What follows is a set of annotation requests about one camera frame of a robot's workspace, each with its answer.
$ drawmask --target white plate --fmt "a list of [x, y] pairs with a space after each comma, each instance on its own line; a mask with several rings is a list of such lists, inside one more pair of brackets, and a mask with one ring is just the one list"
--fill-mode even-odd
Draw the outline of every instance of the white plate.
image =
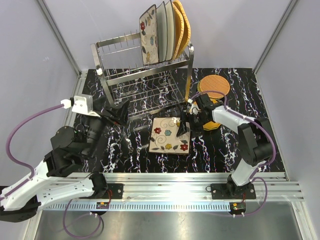
[[165, 2], [156, 9], [156, 22], [158, 30], [158, 43], [159, 43], [159, 62], [164, 62], [167, 58], [167, 45], [168, 45], [168, 24], [167, 24], [167, 11]]
[[176, 42], [176, 24], [175, 24], [175, 15], [174, 15], [174, 7], [172, 4], [172, 1], [169, 0], [165, 4], [165, 10], [166, 10], [166, 22], [168, 26], [168, 32], [167, 32], [167, 38], [168, 38], [168, 44], [167, 44], [167, 51], [166, 51], [166, 61], [169, 61], [172, 59], [175, 53], [175, 42]]
[[143, 64], [159, 63], [157, 9], [152, 5], [139, 19]]

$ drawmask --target gray wall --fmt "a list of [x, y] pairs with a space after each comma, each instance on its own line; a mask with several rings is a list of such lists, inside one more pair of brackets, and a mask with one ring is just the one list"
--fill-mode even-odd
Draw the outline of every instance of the gray wall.
[[[0, 185], [7, 186], [29, 172], [7, 157], [8, 134], [28, 116], [69, 98], [77, 78], [35, 0], [0, 1], [0, 33]], [[28, 123], [13, 138], [12, 154], [37, 166], [65, 113], [58, 109]], [[22, 239], [25, 225], [0, 222], [0, 238]]]
[[300, 183], [320, 237], [320, 1], [301, 0], [257, 80], [289, 177]]
[[[180, 1], [191, 26], [196, 68], [253, 68], [289, 3], [289, 0]], [[130, 31], [135, 33], [139, 30], [139, 17], [152, 4], [159, 6], [162, 0], [45, 2], [77, 64], [86, 70], [95, 68], [90, 44]]]

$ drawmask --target stacked plate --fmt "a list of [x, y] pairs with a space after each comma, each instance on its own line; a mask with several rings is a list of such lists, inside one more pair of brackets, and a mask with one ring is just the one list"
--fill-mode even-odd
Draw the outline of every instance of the stacked plate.
[[139, 24], [144, 65], [178, 58], [190, 41], [189, 21], [178, 0], [152, 5], [142, 14]]

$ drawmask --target dish rack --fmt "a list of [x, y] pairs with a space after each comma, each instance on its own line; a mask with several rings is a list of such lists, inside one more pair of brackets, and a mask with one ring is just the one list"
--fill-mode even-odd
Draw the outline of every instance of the dish rack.
[[[143, 64], [139, 32], [99, 41], [91, 44], [91, 50], [109, 105], [117, 106], [129, 100], [130, 119], [154, 114], [188, 100], [194, 62], [191, 42], [176, 60], [156, 65]], [[185, 86], [182, 79], [177, 82], [172, 75], [173, 70], [184, 66], [187, 66]]]

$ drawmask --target metal beam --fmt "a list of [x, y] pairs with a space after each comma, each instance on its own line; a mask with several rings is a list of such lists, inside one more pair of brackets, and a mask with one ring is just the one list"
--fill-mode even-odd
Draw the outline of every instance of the metal beam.
[[74, 57], [72, 56], [64, 38], [62, 37], [57, 24], [52, 16], [52, 14], [50, 13], [47, 4], [45, 3], [44, 0], [35, 0], [36, 3], [38, 4], [41, 12], [43, 13], [44, 18], [46, 19], [46, 21], [48, 22], [56, 40], [58, 41], [59, 45], [61, 46], [66, 58], [68, 59], [68, 61], [70, 62], [71, 66], [73, 67], [73, 70], [75, 71], [76, 75], [78, 77], [80, 77], [81, 74], [81, 69], [79, 68], [76, 60], [74, 59]]
[[275, 41], [277, 40], [281, 30], [283, 29], [284, 25], [286, 24], [289, 16], [291, 15], [291, 13], [293, 12], [295, 6], [297, 5], [297, 3], [299, 2], [299, 0], [290, 0], [288, 6], [286, 7], [282, 17], [280, 18], [279, 23], [277, 24], [275, 30], [273, 31], [273, 34], [271, 35], [271, 38], [269, 40], [269, 42], [267, 43], [259, 61], [257, 62], [257, 64], [255, 65], [253, 71], [255, 74], [258, 73], [260, 67], [262, 66], [262, 64], [264, 63], [268, 53], [270, 52], [271, 48], [273, 47]]

